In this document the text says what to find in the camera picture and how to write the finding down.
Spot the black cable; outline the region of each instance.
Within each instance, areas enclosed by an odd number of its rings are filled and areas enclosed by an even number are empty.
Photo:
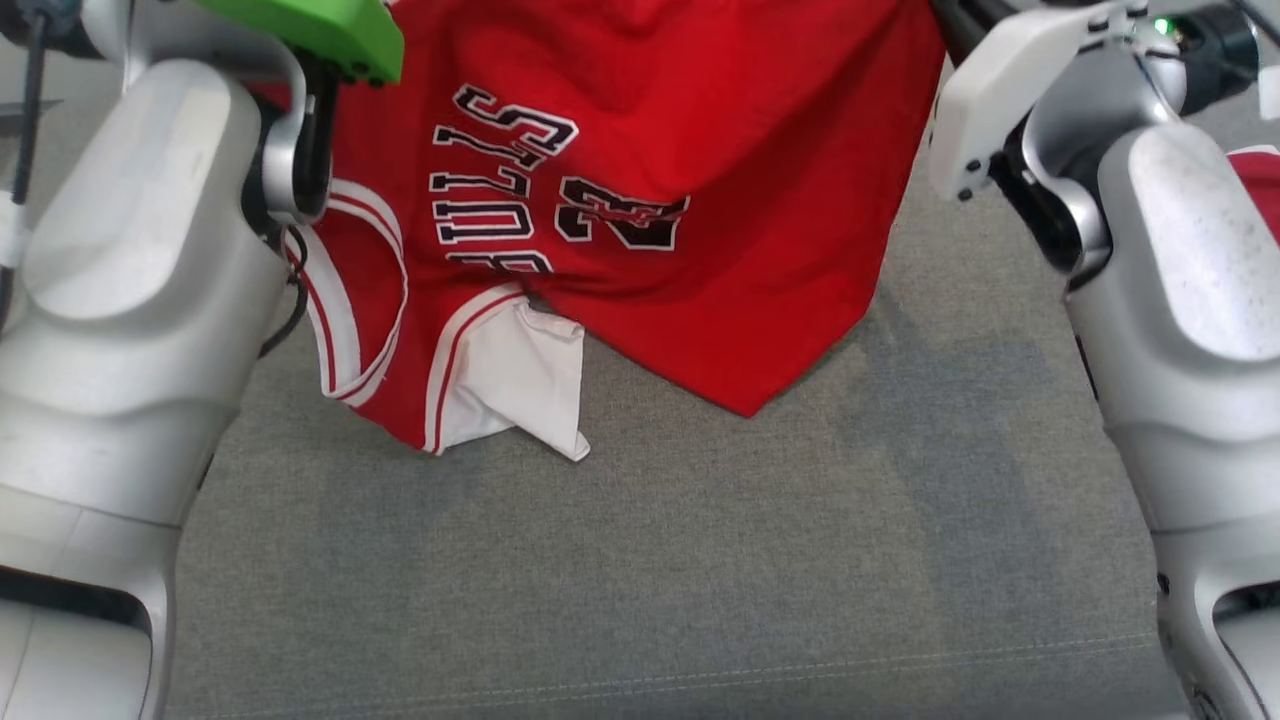
[[[13,306],[13,293],[18,273],[13,268],[0,268],[0,331],[9,320],[9,307]]]
[[[32,168],[36,164],[36,137],[40,129],[40,101],[45,86],[45,45],[49,41],[49,17],[36,13],[31,23],[27,53],[27,87],[22,97],[22,140],[18,145],[18,170],[13,178],[13,204],[26,205],[31,192]]]
[[[1206,61],[1203,58],[1198,58],[1196,60],[1190,60],[1185,55],[1180,55],[1178,53],[1167,53],[1165,50],[1155,50],[1155,49],[1147,50],[1146,53],[1143,53],[1143,55],[1146,55],[1148,58],[1156,58],[1157,60],[1178,60],[1179,63],[1184,63],[1184,64],[1189,63],[1189,61],[1201,61],[1201,63]],[[1211,60],[1211,63],[1215,67],[1219,67],[1219,68],[1221,68],[1224,70],[1228,70],[1233,76],[1235,76],[1235,77],[1238,77],[1238,78],[1240,78],[1243,81],[1247,81],[1249,85],[1253,85],[1256,82],[1256,79],[1257,79],[1254,77],[1254,74],[1251,73],[1247,68],[1242,68],[1240,65],[1229,63],[1226,60],[1215,59],[1215,60]]]
[[[18,169],[13,177],[10,201],[17,206],[27,204],[31,193],[32,168],[36,164],[36,135],[40,127],[40,100],[45,86],[45,45],[49,41],[49,15],[36,13],[31,23],[27,53],[27,85],[22,97],[22,137],[18,141]],[[13,306],[17,272],[0,266],[0,331],[9,320]]]
[[[307,283],[302,278],[302,270],[307,266],[307,243],[302,240],[302,233],[297,228],[289,228],[288,233],[293,237],[294,242],[298,243],[298,261],[293,265],[293,272],[289,274],[289,284],[294,286],[298,291],[297,300],[293,302],[293,313],[289,314],[289,319],[284,322],[280,329],[275,331],[271,337],[266,338],[262,343],[262,348],[257,354],[257,359],[261,360],[276,347],[289,340],[293,331],[298,329],[298,324],[302,323],[302,316],[307,314]]]

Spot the bulls jersey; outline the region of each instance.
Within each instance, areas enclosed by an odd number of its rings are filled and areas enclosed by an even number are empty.
[[[865,313],[942,65],[928,0],[392,12],[403,82],[344,92],[311,236],[329,395],[431,451],[552,418],[580,456],[580,325],[753,415]],[[481,360],[500,392],[454,392]]]

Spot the green robot part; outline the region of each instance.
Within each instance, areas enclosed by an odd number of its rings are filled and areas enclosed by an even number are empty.
[[[238,23],[332,60],[343,73],[397,83],[404,35],[381,0],[196,0]]]

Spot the white trim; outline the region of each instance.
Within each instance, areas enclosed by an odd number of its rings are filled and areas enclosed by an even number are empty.
[[[376,199],[376,196],[374,196],[372,193],[369,195],[371,196],[371,199]],[[370,205],[375,210],[378,209],[378,204],[381,204],[381,206],[385,208],[388,211],[390,210],[390,208],[387,206],[385,202],[381,202],[380,199],[376,199],[376,202],[370,202]],[[334,396],[348,396],[342,398],[342,401],[346,402],[347,405],[352,407],[360,407],[365,402],[369,402],[369,398],[371,398],[374,396],[374,392],[378,391],[379,383],[372,380],[381,379],[384,375],[387,375],[387,369],[390,366],[392,357],[396,355],[396,346],[399,342],[401,324],[404,320],[404,307],[408,305],[408,270],[404,266],[403,240],[398,234],[398,232],[392,231],[392,228],[394,228],[396,231],[399,229],[399,224],[396,223],[394,215],[392,215],[384,223],[384,217],[375,215],[372,211],[360,205],[355,205],[337,199],[330,199],[329,209],[337,210],[339,213],[347,213],[348,215],[355,215],[356,218],[365,220],[366,223],[369,223],[370,227],[378,231],[378,234],[383,236],[383,240],[387,241],[387,245],[390,246],[392,252],[396,255],[396,264],[399,266],[401,272],[401,304],[399,307],[396,310],[396,320],[394,323],[392,323],[390,332],[387,333],[387,340],[385,342],[383,342],[381,350],[370,361],[369,369],[366,369],[362,373],[358,372],[358,361],[357,361],[357,374],[349,380],[347,380],[347,375],[342,375],[342,379],[347,382],[344,382],[342,387],[334,391]]]
[[[508,295],[521,293],[518,297],[512,297],[508,302],[494,305],[476,322],[483,323],[486,316],[493,315],[513,302],[525,300],[522,292],[524,291],[521,290],[520,283],[507,283],[492,287],[480,292],[468,300],[463,306],[458,307],[457,311],[453,313],[453,316],[449,318],[449,322],[444,324],[444,329],[440,331],[440,338],[435,345],[435,355],[431,359],[431,372],[426,378],[426,434],[424,436],[425,445],[422,446],[422,450],[434,452],[435,455],[444,452],[447,438],[443,432],[440,433],[440,447],[435,446],[435,419],[440,407],[442,393],[445,393],[445,400],[448,398],[447,393],[449,388],[444,387],[444,373],[449,366],[449,359],[453,355],[453,343],[458,340],[458,331],[461,331],[462,327],[466,325],[472,318],[476,318],[476,315],[484,310],[486,305],[492,305]],[[458,374],[457,368],[454,368],[454,372],[449,378],[451,384],[457,379]]]
[[[1275,145],[1251,145],[1249,147],[1233,150],[1228,152],[1228,155],[1245,155],[1249,152],[1262,152],[1263,155],[1280,155],[1280,150],[1276,150]]]
[[[329,251],[315,228],[297,228],[307,243],[307,266],[305,268],[311,304],[307,315],[315,328],[316,350],[320,354],[320,389],[326,397],[337,395],[337,378],[329,373],[329,355],[333,354],[333,370],[338,378],[360,373],[360,333],[356,331],[356,315],[351,309],[351,299],[342,284],[342,275],[333,265]],[[284,233],[285,246],[296,258],[301,250],[293,236]]]

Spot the red basketball jersey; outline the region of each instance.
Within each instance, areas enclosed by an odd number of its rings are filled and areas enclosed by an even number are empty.
[[[371,299],[344,305],[387,306],[355,324],[404,328],[393,370],[430,375],[458,309],[516,283],[751,415],[864,315],[942,67],[928,0],[392,12],[403,82],[344,91],[334,174],[394,218],[402,258],[385,219],[316,229]],[[374,405],[397,402],[422,406]]]

